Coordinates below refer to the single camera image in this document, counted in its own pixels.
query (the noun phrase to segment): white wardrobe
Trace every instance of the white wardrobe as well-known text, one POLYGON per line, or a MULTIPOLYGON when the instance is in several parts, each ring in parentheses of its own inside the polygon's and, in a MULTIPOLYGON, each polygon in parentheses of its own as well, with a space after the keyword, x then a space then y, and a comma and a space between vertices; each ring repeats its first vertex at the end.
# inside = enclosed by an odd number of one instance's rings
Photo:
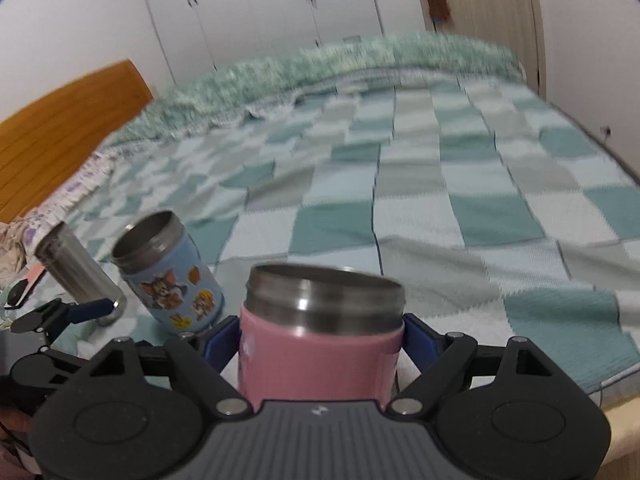
POLYGON ((180 84, 240 60, 380 35, 374 0, 147 0, 180 84))

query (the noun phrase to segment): metal screw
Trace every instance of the metal screw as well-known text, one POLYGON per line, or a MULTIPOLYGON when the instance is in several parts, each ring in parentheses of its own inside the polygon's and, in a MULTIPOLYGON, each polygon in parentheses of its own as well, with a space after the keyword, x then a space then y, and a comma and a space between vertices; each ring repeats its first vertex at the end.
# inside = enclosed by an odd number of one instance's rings
POLYGON ((223 415, 239 415, 247 408, 248 405, 244 400, 235 397, 222 399, 216 404, 216 409, 223 415))
POLYGON ((417 399, 406 397, 394 400, 391 403, 391 409, 400 415, 415 415, 422 409, 422 403, 417 399))

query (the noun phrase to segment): pink thermos cup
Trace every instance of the pink thermos cup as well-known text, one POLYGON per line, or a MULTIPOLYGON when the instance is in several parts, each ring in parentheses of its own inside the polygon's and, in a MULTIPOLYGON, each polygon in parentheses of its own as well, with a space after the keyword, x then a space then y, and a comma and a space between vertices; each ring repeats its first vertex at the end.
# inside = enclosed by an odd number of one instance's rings
POLYGON ((404 289, 327 267, 252 269, 240 313, 240 392, 265 399, 376 399, 384 408, 402 346, 404 289))

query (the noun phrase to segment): blue cartoon thermos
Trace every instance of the blue cartoon thermos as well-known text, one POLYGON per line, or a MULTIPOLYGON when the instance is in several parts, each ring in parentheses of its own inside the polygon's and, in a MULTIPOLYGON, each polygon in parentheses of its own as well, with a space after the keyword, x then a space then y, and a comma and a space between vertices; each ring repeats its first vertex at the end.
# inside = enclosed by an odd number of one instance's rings
POLYGON ((170 332, 198 332, 220 314, 220 286, 173 211, 159 211, 129 225, 111 258, 131 290, 170 332))

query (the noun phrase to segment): silver stainless steel bottle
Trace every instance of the silver stainless steel bottle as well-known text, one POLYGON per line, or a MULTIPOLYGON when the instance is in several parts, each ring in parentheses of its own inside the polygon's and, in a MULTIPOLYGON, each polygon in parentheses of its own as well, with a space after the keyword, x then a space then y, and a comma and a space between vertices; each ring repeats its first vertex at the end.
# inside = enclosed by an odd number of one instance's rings
POLYGON ((56 225, 40 241, 35 256, 78 303, 102 298, 113 301, 113 312, 97 319, 98 324, 111 324, 124 313, 127 298, 123 291, 111 281, 64 222, 56 225))

